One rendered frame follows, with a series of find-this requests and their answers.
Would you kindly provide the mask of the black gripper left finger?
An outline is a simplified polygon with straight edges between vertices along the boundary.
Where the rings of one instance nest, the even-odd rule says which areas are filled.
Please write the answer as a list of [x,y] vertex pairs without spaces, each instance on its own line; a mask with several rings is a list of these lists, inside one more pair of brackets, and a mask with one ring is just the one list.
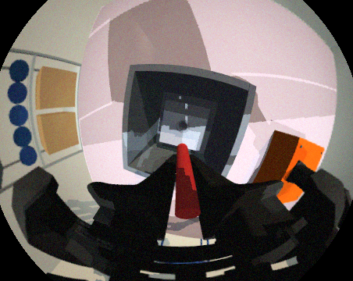
[[146,216],[157,234],[157,240],[165,240],[177,177],[176,163],[177,154],[173,154],[160,169],[156,169],[148,178],[135,185],[94,181],[87,188],[99,207]]

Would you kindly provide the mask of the red peg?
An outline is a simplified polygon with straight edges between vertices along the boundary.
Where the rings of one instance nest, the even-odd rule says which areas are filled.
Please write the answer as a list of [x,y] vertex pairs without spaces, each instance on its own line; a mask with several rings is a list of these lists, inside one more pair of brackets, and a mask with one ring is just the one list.
[[193,219],[201,214],[198,193],[186,144],[176,148],[176,209],[174,215],[180,219]]

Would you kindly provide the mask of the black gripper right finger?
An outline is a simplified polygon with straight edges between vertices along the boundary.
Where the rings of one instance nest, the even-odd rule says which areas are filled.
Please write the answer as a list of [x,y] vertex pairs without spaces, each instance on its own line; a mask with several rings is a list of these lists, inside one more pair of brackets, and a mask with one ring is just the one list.
[[203,240],[214,240],[214,233],[226,224],[238,207],[259,202],[274,194],[277,196],[283,189],[282,180],[249,184],[229,181],[193,154],[190,154],[190,162],[201,207],[198,218]]

